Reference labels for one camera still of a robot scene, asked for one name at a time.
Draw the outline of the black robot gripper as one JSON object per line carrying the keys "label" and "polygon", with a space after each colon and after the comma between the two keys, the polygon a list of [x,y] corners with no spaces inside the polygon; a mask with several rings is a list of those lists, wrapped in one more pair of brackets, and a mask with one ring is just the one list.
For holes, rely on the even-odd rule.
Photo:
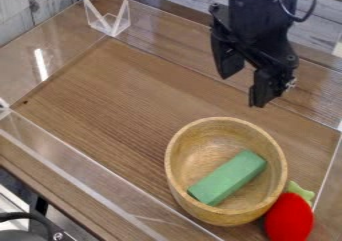
{"label": "black robot gripper", "polygon": [[255,68],[248,105],[263,108],[281,97],[294,80],[298,56],[287,32],[297,0],[228,0],[208,7],[212,17],[211,50],[222,79],[230,78],[248,62]]}

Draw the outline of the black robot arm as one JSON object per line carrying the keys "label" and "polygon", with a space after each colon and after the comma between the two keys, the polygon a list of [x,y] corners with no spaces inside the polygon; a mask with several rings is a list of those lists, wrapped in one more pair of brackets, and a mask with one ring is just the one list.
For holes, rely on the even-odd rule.
{"label": "black robot arm", "polygon": [[299,59],[287,36],[294,10],[295,0],[228,0],[208,7],[216,71],[227,79],[254,66],[252,107],[264,107],[295,82]]}

